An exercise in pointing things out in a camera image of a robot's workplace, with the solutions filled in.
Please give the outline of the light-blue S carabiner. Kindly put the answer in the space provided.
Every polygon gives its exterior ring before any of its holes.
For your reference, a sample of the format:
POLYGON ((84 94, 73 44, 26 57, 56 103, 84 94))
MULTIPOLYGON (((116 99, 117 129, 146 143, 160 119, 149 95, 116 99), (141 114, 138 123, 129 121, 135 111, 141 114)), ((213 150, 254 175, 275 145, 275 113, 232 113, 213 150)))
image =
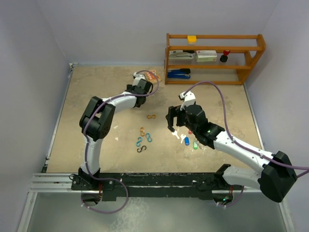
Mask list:
POLYGON ((146 139, 147 139, 148 142, 152 142, 152 141, 153 141, 153 139, 152 139, 150 133, 146 133, 146 134, 145 134, 145 137, 146 137, 146 139))

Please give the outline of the white stapler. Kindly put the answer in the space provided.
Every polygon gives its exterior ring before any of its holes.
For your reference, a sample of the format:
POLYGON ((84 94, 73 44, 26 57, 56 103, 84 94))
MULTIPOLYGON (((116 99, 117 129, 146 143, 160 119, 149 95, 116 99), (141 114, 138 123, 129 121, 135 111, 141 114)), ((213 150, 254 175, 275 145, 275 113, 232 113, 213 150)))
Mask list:
POLYGON ((169 59, 190 60, 195 57, 194 50, 172 50, 169 51, 169 59))

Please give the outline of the yellow box on shelf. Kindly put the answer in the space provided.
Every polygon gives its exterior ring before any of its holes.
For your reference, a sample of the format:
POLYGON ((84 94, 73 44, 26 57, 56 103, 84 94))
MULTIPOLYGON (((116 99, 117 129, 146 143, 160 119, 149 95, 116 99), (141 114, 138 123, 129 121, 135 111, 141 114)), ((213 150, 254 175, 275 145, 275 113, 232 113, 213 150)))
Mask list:
POLYGON ((188 44, 193 45, 197 42, 197 37, 195 35, 188 35, 187 42, 188 44))

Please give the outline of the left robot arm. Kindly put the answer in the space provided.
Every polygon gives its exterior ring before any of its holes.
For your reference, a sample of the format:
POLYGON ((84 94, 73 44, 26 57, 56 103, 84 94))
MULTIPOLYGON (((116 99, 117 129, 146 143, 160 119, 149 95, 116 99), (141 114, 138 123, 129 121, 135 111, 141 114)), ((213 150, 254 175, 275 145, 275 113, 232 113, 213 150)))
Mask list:
POLYGON ((111 129, 114 115, 125 109, 141 107, 152 93, 153 84, 138 77, 119 95, 109 98, 94 96, 90 99, 79 122, 85 140, 85 155, 80 172, 85 173, 82 183, 88 189, 95 189, 99 185, 101 146, 111 129))

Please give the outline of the silver key with green tag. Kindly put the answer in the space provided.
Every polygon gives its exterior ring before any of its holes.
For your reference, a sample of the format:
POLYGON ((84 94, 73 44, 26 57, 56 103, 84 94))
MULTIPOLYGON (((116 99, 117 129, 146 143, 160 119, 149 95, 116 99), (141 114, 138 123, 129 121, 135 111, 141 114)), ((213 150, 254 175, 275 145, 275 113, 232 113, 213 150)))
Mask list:
POLYGON ((200 144, 199 141, 194 140, 194 142, 193 142, 193 149, 194 149, 194 150, 202 149, 202 148, 201 148, 201 144, 200 144))

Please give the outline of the wooden shelf rack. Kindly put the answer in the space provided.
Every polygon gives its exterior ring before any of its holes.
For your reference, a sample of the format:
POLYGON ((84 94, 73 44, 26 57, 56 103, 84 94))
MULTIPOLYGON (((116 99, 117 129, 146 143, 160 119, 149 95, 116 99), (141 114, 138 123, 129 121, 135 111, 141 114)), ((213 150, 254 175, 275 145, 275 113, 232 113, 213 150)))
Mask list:
POLYGON ((243 85, 266 50, 263 35, 167 34, 165 84, 243 85))

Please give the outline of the silver key with dark-blue tag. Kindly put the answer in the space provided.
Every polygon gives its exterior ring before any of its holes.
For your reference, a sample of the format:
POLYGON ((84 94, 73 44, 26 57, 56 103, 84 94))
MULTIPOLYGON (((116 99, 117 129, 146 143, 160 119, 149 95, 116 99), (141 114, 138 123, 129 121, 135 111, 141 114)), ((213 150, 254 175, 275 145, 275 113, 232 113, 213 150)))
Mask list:
POLYGON ((181 138, 181 144, 185 144, 186 146, 190 145, 189 138, 185 134, 181 134, 180 138, 181 138))

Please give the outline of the blue black stapler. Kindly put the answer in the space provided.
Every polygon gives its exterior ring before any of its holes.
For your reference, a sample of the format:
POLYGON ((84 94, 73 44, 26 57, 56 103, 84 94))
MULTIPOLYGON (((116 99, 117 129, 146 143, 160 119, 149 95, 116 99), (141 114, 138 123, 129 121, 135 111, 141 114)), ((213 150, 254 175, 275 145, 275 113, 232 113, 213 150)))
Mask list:
POLYGON ((167 74, 167 78, 173 79, 190 79, 191 78, 191 70, 187 68, 169 70, 167 74))

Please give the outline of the red black stamp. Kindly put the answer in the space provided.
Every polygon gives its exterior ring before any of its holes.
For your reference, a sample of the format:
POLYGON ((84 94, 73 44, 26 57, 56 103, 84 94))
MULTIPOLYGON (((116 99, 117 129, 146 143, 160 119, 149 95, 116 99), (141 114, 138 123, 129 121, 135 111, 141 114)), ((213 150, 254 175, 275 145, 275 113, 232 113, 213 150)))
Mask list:
POLYGON ((222 63, 226 63, 227 62, 227 60, 228 60, 228 55, 230 54, 230 50, 224 50, 223 51, 223 54, 221 55, 221 57, 220 57, 220 61, 222 62, 222 63))

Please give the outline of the orange S carabiner near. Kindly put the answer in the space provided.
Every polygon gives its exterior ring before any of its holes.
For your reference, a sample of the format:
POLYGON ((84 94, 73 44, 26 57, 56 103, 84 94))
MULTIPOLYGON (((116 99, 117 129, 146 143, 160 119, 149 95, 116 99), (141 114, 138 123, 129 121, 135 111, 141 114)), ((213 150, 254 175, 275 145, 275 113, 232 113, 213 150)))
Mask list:
POLYGON ((140 135, 143 137, 143 136, 145 136, 145 129, 144 129, 144 127, 141 127, 140 128, 140 135))

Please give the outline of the white red box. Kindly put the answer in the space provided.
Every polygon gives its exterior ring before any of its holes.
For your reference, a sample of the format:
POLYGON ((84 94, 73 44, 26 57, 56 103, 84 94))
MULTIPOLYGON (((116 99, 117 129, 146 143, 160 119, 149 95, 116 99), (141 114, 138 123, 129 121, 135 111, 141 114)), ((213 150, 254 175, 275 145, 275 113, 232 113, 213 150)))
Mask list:
POLYGON ((212 62, 217 60, 217 53, 215 50, 197 50, 195 57, 197 62, 212 62))

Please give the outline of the silver key with black tag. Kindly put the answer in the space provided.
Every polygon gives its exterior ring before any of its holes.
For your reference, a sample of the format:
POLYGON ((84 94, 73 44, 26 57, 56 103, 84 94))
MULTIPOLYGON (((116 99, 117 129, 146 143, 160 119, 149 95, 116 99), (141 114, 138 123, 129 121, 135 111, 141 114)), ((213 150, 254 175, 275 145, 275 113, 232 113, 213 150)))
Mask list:
POLYGON ((175 130, 171 133, 173 136, 175 136, 177 139, 180 139, 178 132, 175 130))

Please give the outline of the black base frame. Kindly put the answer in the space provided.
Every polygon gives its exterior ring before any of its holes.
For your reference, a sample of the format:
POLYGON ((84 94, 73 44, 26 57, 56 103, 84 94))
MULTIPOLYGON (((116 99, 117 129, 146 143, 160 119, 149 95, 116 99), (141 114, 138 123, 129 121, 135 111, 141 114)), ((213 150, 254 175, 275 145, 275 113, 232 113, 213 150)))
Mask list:
POLYGON ((94 201, 115 201, 119 197, 198 198, 223 200, 240 185, 230 185, 223 179, 228 168, 224 164, 214 173, 95 173, 89 176, 82 170, 71 174, 71 188, 83 195, 93 193, 94 201))

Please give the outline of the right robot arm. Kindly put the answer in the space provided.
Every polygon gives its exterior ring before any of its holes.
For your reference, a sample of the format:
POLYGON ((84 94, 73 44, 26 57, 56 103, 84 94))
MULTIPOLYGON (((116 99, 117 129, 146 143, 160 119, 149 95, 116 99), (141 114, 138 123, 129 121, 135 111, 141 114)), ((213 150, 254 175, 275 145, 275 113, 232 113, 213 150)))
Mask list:
POLYGON ((224 128, 208 121, 200 105, 170 106, 166 120, 171 132, 175 131, 174 125, 185 126, 200 144, 231 155, 250 167, 247 170, 227 166, 215 177, 215 185, 220 189, 230 185, 255 188, 280 203, 297 181, 287 154, 264 151, 228 134, 224 128))

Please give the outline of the orange spiral notebook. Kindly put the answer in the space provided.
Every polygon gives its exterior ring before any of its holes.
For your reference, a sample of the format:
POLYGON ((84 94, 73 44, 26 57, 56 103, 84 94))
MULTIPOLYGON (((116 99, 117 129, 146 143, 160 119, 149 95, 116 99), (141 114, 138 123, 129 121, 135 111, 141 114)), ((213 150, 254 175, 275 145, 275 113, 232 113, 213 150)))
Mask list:
POLYGON ((153 84, 162 81, 161 77, 159 76, 159 74, 156 70, 150 70, 148 72, 144 72, 143 74, 144 74, 145 78, 147 79, 147 81, 149 81, 153 84))

